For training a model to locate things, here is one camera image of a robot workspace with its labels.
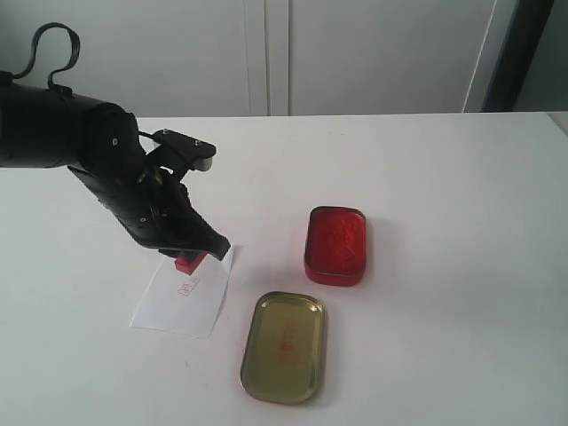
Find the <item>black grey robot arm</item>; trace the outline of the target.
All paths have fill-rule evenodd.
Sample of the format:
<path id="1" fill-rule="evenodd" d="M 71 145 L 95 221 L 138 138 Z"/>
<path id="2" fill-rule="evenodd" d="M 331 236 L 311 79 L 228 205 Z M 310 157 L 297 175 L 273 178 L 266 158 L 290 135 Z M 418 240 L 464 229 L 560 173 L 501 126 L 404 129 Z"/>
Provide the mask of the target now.
<path id="1" fill-rule="evenodd" d="M 116 104 L 1 74 L 2 167 L 66 167 L 137 244 L 165 256 L 204 252 L 222 260 L 229 240 L 193 208 L 182 182 L 189 171 L 209 169 L 216 147 L 164 129 L 149 135 L 157 146 L 146 152 L 144 135 Z"/>

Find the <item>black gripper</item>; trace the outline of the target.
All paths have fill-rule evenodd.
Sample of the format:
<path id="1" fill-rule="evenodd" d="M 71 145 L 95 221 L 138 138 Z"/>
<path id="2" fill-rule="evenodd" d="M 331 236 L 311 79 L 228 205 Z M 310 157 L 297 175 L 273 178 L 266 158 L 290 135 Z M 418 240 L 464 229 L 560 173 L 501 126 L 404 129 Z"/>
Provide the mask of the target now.
<path id="1" fill-rule="evenodd" d="M 95 177 L 71 167 L 83 185 L 140 246 L 169 257 L 192 260 L 199 253 L 221 261 L 231 244 L 193 209 L 186 187 L 164 172 L 133 181 Z"/>

